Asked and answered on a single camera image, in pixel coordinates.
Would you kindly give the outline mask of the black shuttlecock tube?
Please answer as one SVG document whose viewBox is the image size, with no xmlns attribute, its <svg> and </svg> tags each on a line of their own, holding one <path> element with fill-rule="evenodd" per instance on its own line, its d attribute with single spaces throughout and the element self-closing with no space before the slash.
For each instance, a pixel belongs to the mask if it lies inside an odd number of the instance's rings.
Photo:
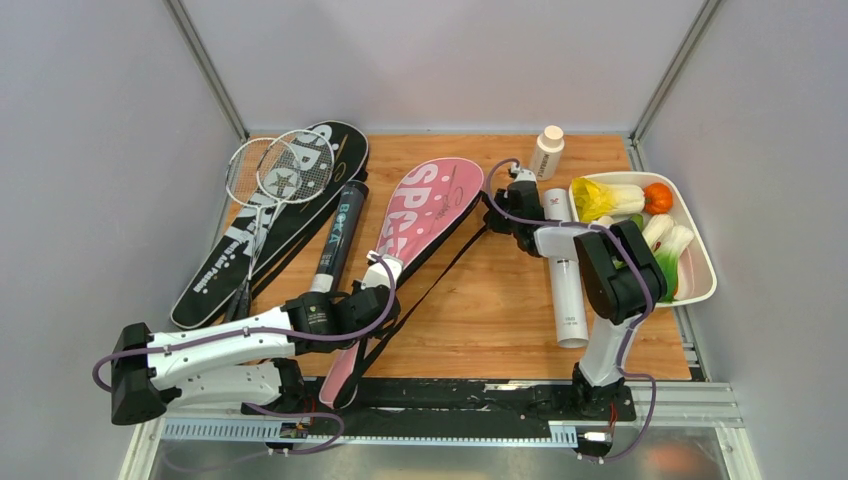
<svg viewBox="0 0 848 480">
<path fill-rule="evenodd" d="M 312 292 L 337 289 L 368 194 L 369 188 L 359 180 L 346 182 L 340 191 L 339 204 L 310 286 Z"/>
</svg>

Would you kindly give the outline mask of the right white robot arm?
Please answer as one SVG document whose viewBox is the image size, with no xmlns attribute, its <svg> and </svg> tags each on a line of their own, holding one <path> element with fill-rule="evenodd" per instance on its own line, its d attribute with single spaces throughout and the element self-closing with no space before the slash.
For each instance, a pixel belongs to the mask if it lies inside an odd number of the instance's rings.
<svg viewBox="0 0 848 480">
<path fill-rule="evenodd" d="M 611 402 L 608 386 L 624 379 L 656 379 L 625 369 L 635 333 L 668 290 L 668 282 L 646 241 L 630 220 L 609 227 L 597 223 L 548 220 L 532 172 L 515 158 L 498 162 L 483 191 L 505 231 L 519 248 L 538 258 L 575 262 L 596 318 L 588 346 L 576 364 L 570 392 L 573 410 L 595 418 Z"/>
</svg>

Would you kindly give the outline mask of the pink racket cover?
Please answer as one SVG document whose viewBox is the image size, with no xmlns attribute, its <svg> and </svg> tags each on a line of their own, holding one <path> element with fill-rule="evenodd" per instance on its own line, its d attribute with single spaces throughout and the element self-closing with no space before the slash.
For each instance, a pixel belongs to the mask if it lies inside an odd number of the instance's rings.
<svg viewBox="0 0 848 480">
<path fill-rule="evenodd" d="M 391 195 L 376 247 L 404 262 L 400 285 L 411 278 L 473 211 L 485 175 L 468 159 L 429 160 L 407 173 Z M 364 373 L 413 313 L 408 310 L 382 338 L 365 336 L 339 353 L 331 365 L 319 401 L 342 409 L 350 405 Z"/>
</svg>

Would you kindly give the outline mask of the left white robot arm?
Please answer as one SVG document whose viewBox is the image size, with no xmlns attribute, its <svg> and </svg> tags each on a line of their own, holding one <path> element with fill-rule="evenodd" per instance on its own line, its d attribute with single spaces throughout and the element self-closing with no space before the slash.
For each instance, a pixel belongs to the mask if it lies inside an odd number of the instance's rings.
<svg viewBox="0 0 848 480">
<path fill-rule="evenodd" d="M 260 314 L 188 332 L 126 326 L 95 362 L 94 383 L 110 395 L 111 421 L 135 425 L 179 407 L 238 402 L 300 410 L 306 388 L 285 369 L 294 357 L 332 353 L 369 337 L 399 311 L 401 259 L 370 252 L 353 294 L 309 292 Z"/>
</svg>

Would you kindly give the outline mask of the white shuttlecock tube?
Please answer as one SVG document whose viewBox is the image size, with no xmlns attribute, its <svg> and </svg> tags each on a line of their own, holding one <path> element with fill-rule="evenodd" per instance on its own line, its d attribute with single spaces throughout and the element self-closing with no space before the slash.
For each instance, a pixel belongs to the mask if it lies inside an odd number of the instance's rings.
<svg viewBox="0 0 848 480">
<path fill-rule="evenodd" d="M 548 219 L 572 221 L 564 189 L 544 192 L 543 208 Z M 589 330 L 584 307 L 579 266 L 563 259 L 548 259 L 557 344 L 561 348 L 584 348 Z"/>
</svg>

